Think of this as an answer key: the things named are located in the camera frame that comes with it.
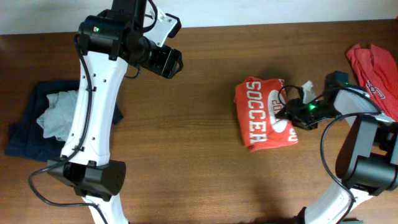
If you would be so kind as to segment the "orange t-shirt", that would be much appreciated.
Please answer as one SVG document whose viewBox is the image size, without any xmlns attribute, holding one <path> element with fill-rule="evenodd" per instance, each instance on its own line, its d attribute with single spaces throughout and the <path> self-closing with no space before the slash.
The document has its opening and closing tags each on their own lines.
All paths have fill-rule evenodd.
<svg viewBox="0 0 398 224">
<path fill-rule="evenodd" d="M 239 128 L 243 144 L 251 152 L 299 143 L 292 123 L 276 118 L 284 109 L 286 93 L 279 93 L 284 85 L 283 79 L 249 77 L 235 88 Z"/>
</svg>

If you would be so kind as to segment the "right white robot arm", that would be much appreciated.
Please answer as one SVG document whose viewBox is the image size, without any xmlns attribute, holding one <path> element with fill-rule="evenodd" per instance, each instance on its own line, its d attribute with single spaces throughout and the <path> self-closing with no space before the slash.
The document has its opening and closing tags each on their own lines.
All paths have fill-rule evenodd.
<svg viewBox="0 0 398 224">
<path fill-rule="evenodd" d="M 330 123 L 320 140 L 322 164 L 333 182 L 311 206 L 284 223 L 356 223 L 348 214 L 359 204 L 397 188 L 397 121 L 373 102 L 364 88 L 349 83 L 349 75 L 335 71 L 325 78 L 322 94 L 311 98 L 302 86 L 299 97 L 288 100 L 276 113 L 304 130 Z M 346 120 L 348 135 L 332 172 L 325 159 L 325 139 L 331 127 Z"/>
</svg>

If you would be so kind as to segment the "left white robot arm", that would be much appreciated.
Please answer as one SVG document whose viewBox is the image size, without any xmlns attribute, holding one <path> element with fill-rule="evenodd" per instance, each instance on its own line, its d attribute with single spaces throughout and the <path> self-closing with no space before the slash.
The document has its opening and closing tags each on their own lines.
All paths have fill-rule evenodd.
<svg viewBox="0 0 398 224">
<path fill-rule="evenodd" d="M 120 191 L 126 164 L 110 158 L 109 140 L 119 87 L 129 67 L 171 79 L 183 68 L 182 54 L 165 44 L 180 19 L 153 7 L 145 25 L 146 1 L 114 1 L 88 16 L 75 37 L 81 74 L 72 128 L 60 157 L 46 172 L 73 188 L 96 223 L 126 223 Z"/>
</svg>

